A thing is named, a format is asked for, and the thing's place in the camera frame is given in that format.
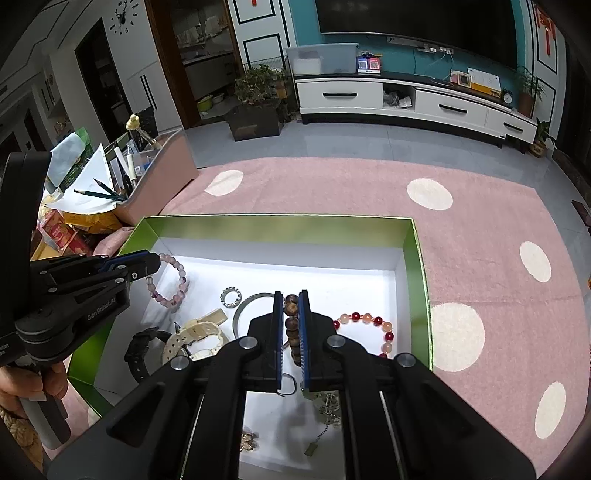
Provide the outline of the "person's left hand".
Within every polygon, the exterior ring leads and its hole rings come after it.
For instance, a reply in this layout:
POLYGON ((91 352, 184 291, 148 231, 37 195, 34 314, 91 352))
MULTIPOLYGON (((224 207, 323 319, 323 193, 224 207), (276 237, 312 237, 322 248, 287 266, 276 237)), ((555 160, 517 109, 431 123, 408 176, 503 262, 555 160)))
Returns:
POLYGON ((20 409, 19 398, 30 398, 39 392, 61 399, 68 390, 65 366, 54 364, 41 377, 31 371, 4 366, 1 368, 1 406, 8 411, 20 409))

